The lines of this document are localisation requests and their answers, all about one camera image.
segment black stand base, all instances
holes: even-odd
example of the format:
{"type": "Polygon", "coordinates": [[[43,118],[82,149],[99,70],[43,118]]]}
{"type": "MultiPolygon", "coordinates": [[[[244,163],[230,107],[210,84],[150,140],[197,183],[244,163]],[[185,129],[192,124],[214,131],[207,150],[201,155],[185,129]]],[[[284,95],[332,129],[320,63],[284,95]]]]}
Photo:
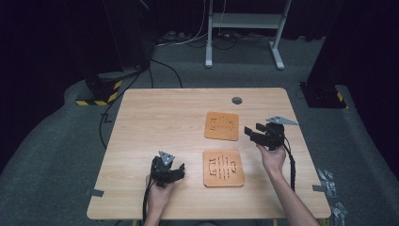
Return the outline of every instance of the black stand base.
{"type": "Polygon", "coordinates": [[[118,96],[121,81],[102,82],[96,89],[84,86],[75,101],[78,105],[109,105],[118,96]]]}
{"type": "Polygon", "coordinates": [[[299,86],[305,96],[308,107],[312,108],[346,108],[343,96],[334,87],[318,87],[300,82],[299,86]]]}

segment gripper camera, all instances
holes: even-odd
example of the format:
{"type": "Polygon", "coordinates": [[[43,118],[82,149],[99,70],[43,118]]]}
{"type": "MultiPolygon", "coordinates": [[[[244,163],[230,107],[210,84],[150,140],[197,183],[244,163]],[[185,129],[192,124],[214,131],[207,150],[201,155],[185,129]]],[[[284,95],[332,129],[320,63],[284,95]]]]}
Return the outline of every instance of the gripper camera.
{"type": "Polygon", "coordinates": [[[158,186],[165,187],[166,184],[184,178],[184,164],[176,170],[170,170],[175,156],[162,151],[159,151],[159,155],[152,160],[151,167],[151,178],[157,181],[158,186]]]}
{"type": "Polygon", "coordinates": [[[266,125],[256,123],[256,129],[263,132],[262,134],[253,132],[246,126],[244,128],[244,133],[249,136],[251,141],[266,146],[269,151],[275,151],[279,146],[284,144],[285,135],[283,124],[299,125],[298,122],[284,119],[281,116],[267,118],[266,120],[269,121],[266,125]]]}

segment white metal stand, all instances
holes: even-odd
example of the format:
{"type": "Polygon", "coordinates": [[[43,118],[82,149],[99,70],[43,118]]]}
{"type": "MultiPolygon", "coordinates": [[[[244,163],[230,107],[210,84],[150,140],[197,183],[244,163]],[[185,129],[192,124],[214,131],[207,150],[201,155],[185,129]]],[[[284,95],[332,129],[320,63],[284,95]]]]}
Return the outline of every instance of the white metal stand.
{"type": "Polygon", "coordinates": [[[282,14],[245,14],[245,13],[214,13],[214,0],[209,4],[208,16],[208,40],[206,44],[205,67],[212,68],[212,28],[214,27],[237,27],[237,28],[268,28],[277,29],[276,38],[270,41],[270,49],[279,70],[284,69],[281,56],[279,55],[279,39],[287,19],[288,10],[292,0],[285,2],[282,14]]]}

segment orange wooden board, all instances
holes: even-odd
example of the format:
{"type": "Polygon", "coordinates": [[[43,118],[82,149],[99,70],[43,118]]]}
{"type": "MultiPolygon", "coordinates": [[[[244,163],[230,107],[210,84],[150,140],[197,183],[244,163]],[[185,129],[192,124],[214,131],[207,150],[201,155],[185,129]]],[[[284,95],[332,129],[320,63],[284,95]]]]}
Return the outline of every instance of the orange wooden board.
{"type": "Polygon", "coordinates": [[[203,183],[206,186],[243,186],[244,171],[237,150],[203,152],[203,183]]]}
{"type": "Polygon", "coordinates": [[[205,137],[238,140],[238,115],[208,112],[205,123],[205,137]]]}

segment light wood tabletop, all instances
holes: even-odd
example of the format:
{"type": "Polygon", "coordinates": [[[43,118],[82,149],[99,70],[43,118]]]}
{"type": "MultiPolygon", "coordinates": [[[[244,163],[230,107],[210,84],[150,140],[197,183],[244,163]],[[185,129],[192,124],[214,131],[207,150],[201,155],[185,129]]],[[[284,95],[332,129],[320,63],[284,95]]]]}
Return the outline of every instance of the light wood tabletop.
{"type": "MultiPolygon", "coordinates": [[[[163,219],[285,218],[277,195],[263,169],[255,143],[244,127],[266,124],[282,116],[297,121],[284,89],[129,89],[105,152],[88,217],[141,219],[145,177],[158,151],[175,155],[172,170],[185,163],[185,177],[176,182],[163,219]],[[240,97],[242,103],[231,99],[240,97]],[[204,136],[208,112],[239,116],[237,141],[204,136]],[[245,176],[243,186],[207,187],[203,182],[203,152],[237,150],[245,176]]],[[[326,195],[320,185],[300,125],[284,125],[296,161],[295,192],[316,218],[328,218],[326,195]]],[[[290,182],[287,157],[283,173],[290,182]]]]}

